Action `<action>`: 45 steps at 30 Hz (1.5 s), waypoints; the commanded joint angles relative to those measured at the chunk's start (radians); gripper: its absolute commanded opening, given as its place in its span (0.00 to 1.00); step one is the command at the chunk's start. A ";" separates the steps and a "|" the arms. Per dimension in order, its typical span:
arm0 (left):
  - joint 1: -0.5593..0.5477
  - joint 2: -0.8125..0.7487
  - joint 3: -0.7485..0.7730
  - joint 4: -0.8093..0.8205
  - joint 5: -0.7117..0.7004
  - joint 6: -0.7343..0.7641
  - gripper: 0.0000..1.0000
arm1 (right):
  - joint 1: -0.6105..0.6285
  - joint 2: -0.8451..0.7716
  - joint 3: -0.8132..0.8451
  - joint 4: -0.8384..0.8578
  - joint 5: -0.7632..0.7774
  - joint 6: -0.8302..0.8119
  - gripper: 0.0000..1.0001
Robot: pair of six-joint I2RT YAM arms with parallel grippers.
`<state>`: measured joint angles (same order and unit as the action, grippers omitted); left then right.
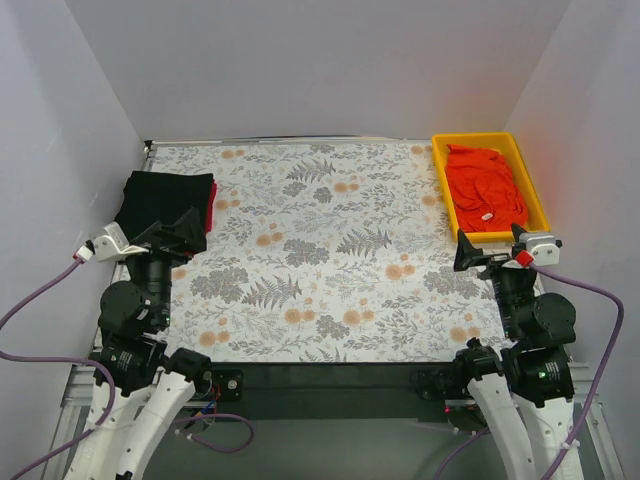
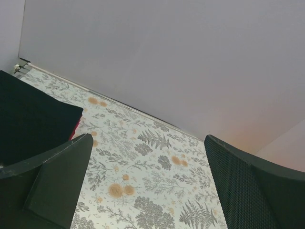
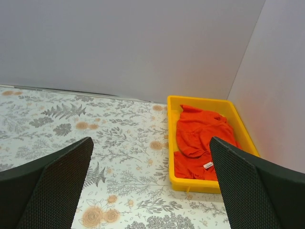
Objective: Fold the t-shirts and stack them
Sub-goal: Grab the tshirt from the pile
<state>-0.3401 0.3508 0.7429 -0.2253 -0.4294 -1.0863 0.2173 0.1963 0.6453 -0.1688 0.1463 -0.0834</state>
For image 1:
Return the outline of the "orange t-shirt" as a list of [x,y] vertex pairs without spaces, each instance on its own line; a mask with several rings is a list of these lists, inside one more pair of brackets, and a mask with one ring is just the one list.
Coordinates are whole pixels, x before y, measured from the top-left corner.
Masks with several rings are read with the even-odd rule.
[[524,227],[528,208],[505,157],[498,151],[448,145],[445,173],[458,224],[465,233]]

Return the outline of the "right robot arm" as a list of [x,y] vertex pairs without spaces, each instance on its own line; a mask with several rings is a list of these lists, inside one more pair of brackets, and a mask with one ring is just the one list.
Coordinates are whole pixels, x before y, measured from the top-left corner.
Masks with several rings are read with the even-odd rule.
[[573,430],[574,384],[565,345],[575,341],[576,310],[564,296],[537,295],[537,268],[560,259],[550,233],[513,225],[507,254],[487,254],[457,234],[454,269],[480,268],[491,282],[505,336],[513,346],[495,351],[477,338],[457,352],[463,388],[478,405],[510,479],[581,479]]

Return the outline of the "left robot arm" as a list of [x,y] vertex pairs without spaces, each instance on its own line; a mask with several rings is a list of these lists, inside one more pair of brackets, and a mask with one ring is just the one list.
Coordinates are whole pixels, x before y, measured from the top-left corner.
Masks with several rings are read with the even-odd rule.
[[81,257],[122,263],[129,277],[110,284],[100,299],[102,349],[88,435],[67,478],[141,478],[179,409],[195,394],[207,358],[196,352],[169,357],[155,336],[170,325],[173,269],[205,248],[194,207],[173,221],[156,219],[133,239],[116,222],[90,235]]

